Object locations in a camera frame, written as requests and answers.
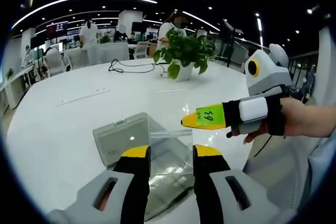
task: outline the green leaves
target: green leaves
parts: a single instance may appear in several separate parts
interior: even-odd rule
[[[153,56],[153,59],[154,59],[155,63],[157,63],[159,61],[160,54],[161,54],[161,50],[158,50],[158,51],[155,52],[155,54]]]
[[[170,64],[170,62],[172,62],[173,59],[173,55],[169,52],[169,49],[167,50],[167,52],[164,55],[164,60]]]
[[[169,47],[162,48],[154,54],[154,62],[163,58],[168,64],[169,77],[176,79],[180,72],[180,66],[174,63],[174,59],[181,62],[182,67],[187,67],[194,63],[195,68],[199,68],[202,74],[207,70],[208,58],[214,57],[215,46],[207,42],[206,36],[184,37],[175,28],[172,28],[166,34],[169,40]]]
[[[171,63],[170,66],[168,67],[168,76],[173,80],[177,78],[179,72],[180,72],[180,66],[175,63]]]
[[[203,74],[208,69],[208,62],[206,60],[199,63],[199,72],[198,74]]]

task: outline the white table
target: white table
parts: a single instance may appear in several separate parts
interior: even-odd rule
[[[21,72],[17,73],[10,79],[6,79],[3,87],[1,88],[1,90],[5,89],[7,101],[11,109],[17,107],[17,105],[20,103],[21,98],[25,94],[25,89],[22,86],[21,77],[24,76],[25,74],[28,74],[31,70],[34,69],[34,67],[35,67],[34,65],[31,65],[26,69],[22,70]],[[28,88],[32,86],[29,77],[28,77],[28,85],[29,85]]]
[[[139,65],[152,63],[152,59],[123,63]],[[108,72],[108,66],[77,69],[33,85],[12,119],[7,135],[11,163],[28,195],[44,213],[70,206],[77,191],[106,169],[92,130],[146,112],[151,91],[187,89],[191,112],[198,106],[248,96],[245,76],[215,62],[209,62],[204,74],[198,76],[194,70],[190,81],[180,83],[161,77],[161,68],[139,74]],[[151,66],[136,70],[149,69]],[[244,136],[227,139],[228,131],[193,130],[193,143],[217,148],[231,168],[243,169],[252,145],[243,145]],[[149,223],[197,220],[198,208],[192,196]]]

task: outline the cable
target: cable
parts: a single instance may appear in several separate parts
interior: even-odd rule
[[[266,144],[270,141],[270,139],[273,137],[273,135],[269,136],[268,140],[266,141],[266,143],[262,146],[262,148],[257,152],[256,155],[254,155],[253,157],[256,157],[266,146]]]
[[[151,65],[153,68],[148,70],[148,71],[143,71],[143,72],[135,72],[135,71],[124,71],[122,68],[114,68],[114,65],[119,63],[120,65],[122,66],[125,66],[125,67],[141,67],[141,66],[149,66]],[[111,61],[111,65],[109,67],[109,71],[115,71],[117,73],[149,73],[151,71],[153,71],[155,69],[155,66],[160,66],[162,69],[163,69],[163,72],[166,73],[164,67],[161,65],[161,64],[156,64],[156,63],[149,63],[149,64],[142,64],[142,65],[125,65],[123,63],[121,63],[118,59],[113,59]]]

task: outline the gray gripper housing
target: gray gripper housing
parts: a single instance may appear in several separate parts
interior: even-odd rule
[[[47,218],[53,224],[119,224],[125,195],[133,177],[133,174],[105,170],[78,191],[75,203],[65,210],[51,211]],[[104,211],[100,211],[95,205],[111,182],[115,182],[114,188]]]
[[[219,195],[225,224],[284,224],[295,215],[293,210],[280,209],[271,203],[266,190],[240,170],[211,173],[210,177]],[[248,205],[244,209],[229,181],[238,184],[236,193],[245,194]]]

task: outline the white shirt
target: white shirt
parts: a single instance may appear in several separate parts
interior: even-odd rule
[[[175,28],[175,30],[177,30],[177,28],[171,22],[166,22],[162,24],[159,30],[159,37],[157,38],[157,43],[158,43],[158,46],[156,48],[157,50],[164,48],[164,43],[160,40],[166,37],[168,31],[172,28]]]
[[[85,23],[81,28],[79,35],[84,37],[83,43],[88,45],[97,43],[97,33],[98,27],[95,24],[91,23],[91,28],[88,28],[88,24]]]

